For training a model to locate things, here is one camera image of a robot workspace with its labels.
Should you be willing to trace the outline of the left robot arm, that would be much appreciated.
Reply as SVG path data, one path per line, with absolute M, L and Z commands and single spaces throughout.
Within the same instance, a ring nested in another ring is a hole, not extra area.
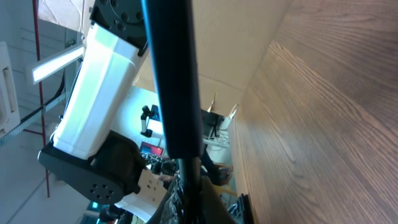
M 110 129 L 147 49 L 140 0 L 96 1 L 86 52 L 63 118 L 39 162 L 87 199 L 147 221 L 139 198 L 145 160 L 135 142 Z

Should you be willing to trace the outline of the smartphone with blue screen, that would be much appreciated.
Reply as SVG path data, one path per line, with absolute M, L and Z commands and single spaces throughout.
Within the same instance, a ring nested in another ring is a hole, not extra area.
M 168 154 L 198 157 L 203 140 L 193 4 L 144 0 L 142 6 Z

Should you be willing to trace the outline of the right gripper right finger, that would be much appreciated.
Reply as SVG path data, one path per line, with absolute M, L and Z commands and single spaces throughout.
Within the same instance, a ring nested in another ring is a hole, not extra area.
M 201 176 L 202 214 L 207 224 L 235 224 L 207 176 Z

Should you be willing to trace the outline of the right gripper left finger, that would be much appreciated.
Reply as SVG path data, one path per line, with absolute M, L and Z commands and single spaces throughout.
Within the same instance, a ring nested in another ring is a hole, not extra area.
M 147 224 L 181 224 L 184 218 L 184 191 L 182 181 L 176 177 Z

